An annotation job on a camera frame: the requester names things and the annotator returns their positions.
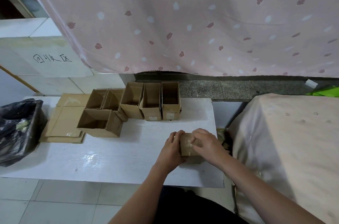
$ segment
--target crumpled green plastic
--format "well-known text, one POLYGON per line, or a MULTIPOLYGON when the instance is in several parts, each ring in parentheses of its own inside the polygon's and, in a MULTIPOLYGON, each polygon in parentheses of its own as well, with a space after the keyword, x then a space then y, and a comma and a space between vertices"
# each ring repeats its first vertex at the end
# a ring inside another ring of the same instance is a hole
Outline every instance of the crumpled green plastic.
POLYGON ((307 93, 306 95, 314 95, 314 96, 321 96, 321 97, 339 97, 339 87, 332 86, 329 88, 324 88, 318 91, 307 93))

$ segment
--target beige fabric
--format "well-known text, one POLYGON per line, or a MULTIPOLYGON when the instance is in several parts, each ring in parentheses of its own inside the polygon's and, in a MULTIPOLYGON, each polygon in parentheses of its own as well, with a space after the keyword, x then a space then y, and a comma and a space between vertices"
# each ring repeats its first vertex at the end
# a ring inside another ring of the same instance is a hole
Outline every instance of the beige fabric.
POLYGON ((40 0, 106 73, 339 77, 339 0, 40 0))
MULTIPOLYGON (((339 222, 339 98, 255 97, 229 131, 233 156, 325 223, 339 222)), ((240 215, 263 223, 237 192, 240 215)))

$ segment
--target wooden trim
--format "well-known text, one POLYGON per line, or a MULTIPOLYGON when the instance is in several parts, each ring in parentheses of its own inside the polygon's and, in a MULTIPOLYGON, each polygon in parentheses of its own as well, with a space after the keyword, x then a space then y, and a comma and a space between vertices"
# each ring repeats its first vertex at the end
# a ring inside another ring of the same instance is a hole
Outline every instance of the wooden trim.
POLYGON ((18 76, 14 75, 13 73, 11 73, 9 70, 5 69, 4 67, 2 67, 0 65, 0 69, 2 69, 4 72, 6 72, 8 75, 11 75, 13 78, 15 78, 17 81, 21 82, 22 84, 24 84, 25 86, 27 86, 29 89, 32 89, 35 93, 39 93, 39 91, 37 89, 35 89, 34 87, 32 87, 31 85, 29 85, 26 81, 22 80, 21 78, 19 78, 18 76))

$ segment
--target black pants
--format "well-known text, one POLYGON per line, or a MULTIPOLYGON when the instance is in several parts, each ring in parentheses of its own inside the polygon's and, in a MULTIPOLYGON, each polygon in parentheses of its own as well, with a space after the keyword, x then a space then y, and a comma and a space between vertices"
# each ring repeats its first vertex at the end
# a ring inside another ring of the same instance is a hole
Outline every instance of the black pants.
POLYGON ((239 216, 193 191, 163 186, 153 223, 239 223, 248 224, 239 216))

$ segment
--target leaf-patterned fabric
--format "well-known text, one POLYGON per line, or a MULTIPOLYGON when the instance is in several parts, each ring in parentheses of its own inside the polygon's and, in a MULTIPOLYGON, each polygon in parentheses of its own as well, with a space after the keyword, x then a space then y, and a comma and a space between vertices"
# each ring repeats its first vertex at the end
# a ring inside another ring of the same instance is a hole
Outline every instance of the leaf-patterned fabric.
POLYGON ((106 73, 339 77, 339 0, 40 0, 106 73))

